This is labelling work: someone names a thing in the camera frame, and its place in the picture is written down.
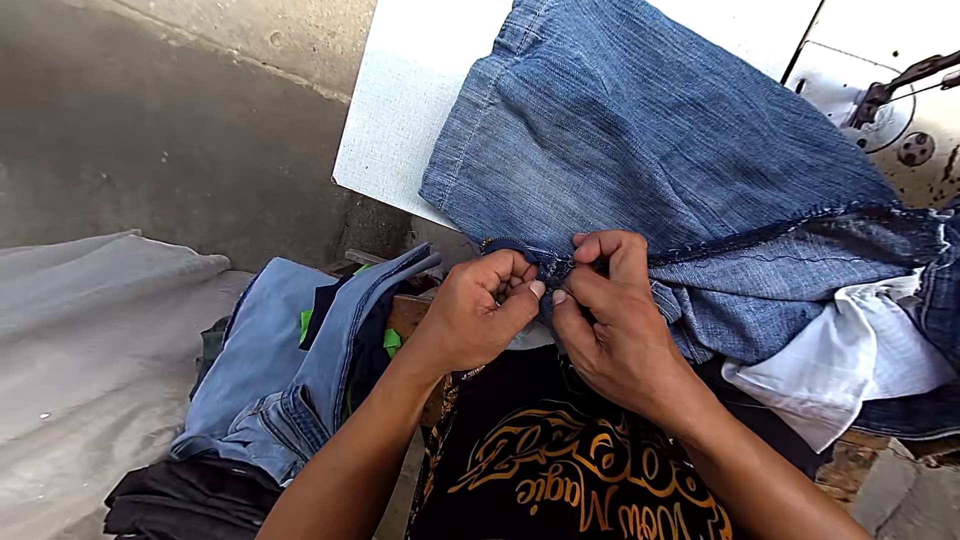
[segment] gold printed graphic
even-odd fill
[[[727,513],[692,469],[670,458],[659,434],[631,440],[621,416],[614,425],[549,400],[512,413],[477,442],[467,471],[447,491],[512,480],[529,515],[544,504],[569,505],[579,512],[581,532],[732,540]]]

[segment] hand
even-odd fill
[[[546,287],[536,276],[512,250],[454,266],[400,351],[435,377],[487,364],[540,311]]]
[[[554,292],[553,325],[581,377],[599,394],[680,436],[692,435],[697,405],[720,406],[677,350],[647,276],[637,233],[575,234],[570,294]],[[610,277],[589,263],[609,259]],[[584,318],[587,307],[597,323]]]

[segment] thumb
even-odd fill
[[[540,298],[545,291],[546,285],[536,280],[529,286],[515,288],[493,315],[497,327],[512,332],[511,337],[523,330],[540,312]]]
[[[560,289],[553,292],[553,329],[571,357],[596,349],[596,333],[580,312],[580,304]]]

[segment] fingernail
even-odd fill
[[[530,282],[530,290],[534,291],[534,294],[537,295],[537,299],[543,298],[543,293],[546,292],[546,285],[543,282],[533,280]]]

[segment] white fabric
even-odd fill
[[[161,458],[200,332],[252,277],[139,231],[0,250],[0,538],[104,538],[103,499]]]
[[[549,345],[553,343],[553,335],[550,334],[550,330],[538,323],[537,321],[531,321],[530,324],[523,327],[514,339],[511,340],[510,345],[507,346],[508,351],[528,351],[530,349],[536,349],[537,347],[542,347],[544,345]]]
[[[723,377],[821,452],[864,401],[922,394],[956,378],[896,302],[919,285],[912,275],[843,287],[782,351],[755,366],[728,360]]]

